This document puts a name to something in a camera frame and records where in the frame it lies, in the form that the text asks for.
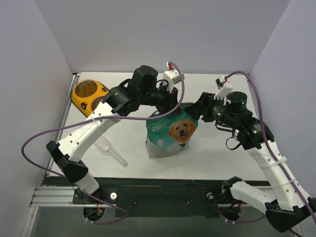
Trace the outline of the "green pet food bag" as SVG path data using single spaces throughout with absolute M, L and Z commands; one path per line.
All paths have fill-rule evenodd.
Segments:
M 189 141 L 198 127 L 184 109 L 192 103 L 182 103 L 181 112 L 146 121 L 146 149 L 150 159 L 175 155 L 189 147 Z

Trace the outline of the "clear plastic scoop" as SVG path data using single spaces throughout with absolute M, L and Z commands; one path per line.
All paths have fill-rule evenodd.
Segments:
M 128 166 L 128 162 L 114 150 L 111 143 L 103 136 L 99 137 L 94 142 L 94 145 L 106 156 L 111 156 L 121 166 L 123 167 Z

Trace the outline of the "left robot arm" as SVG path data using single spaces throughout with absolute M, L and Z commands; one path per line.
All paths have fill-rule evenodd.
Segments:
M 58 142 L 50 141 L 46 145 L 66 179 L 83 193 L 94 196 L 100 192 L 98 182 L 81 159 L 109 128 L 122 119 L 132 119 L 130 113 L 137 111 L 141 105 L 160 109 L 161 117 L 180 110 L 183 96 L 178 95 L 175 84 L 184 83 L 184 75 L 172 62 L 167 64 L 168 70 L 162 79 L 166 86 L 156 87 L 157 70 L 142 65 L 135 69 L 131 78 L 111 88 L 92 114 L 75 125 L 75 131 Z

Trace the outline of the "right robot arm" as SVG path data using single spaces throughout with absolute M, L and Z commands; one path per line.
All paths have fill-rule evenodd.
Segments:
M 204 92 L 185 111 L 194 119 L 215 122 L 230 132 L 257 162 L 273 190 L 267 193 L 233 177 L 223 182 L 222 197 L 251 205 L 264 213 L 277 231 L 284 233 L 316 212 L 316 200 L 299 185 L 286 164 L 286 157 L 279 153 L 273 134 L 267 126 L 260 126 L 246 104 L 247 95 L 243 92 L 230 92 L 225 100 Z

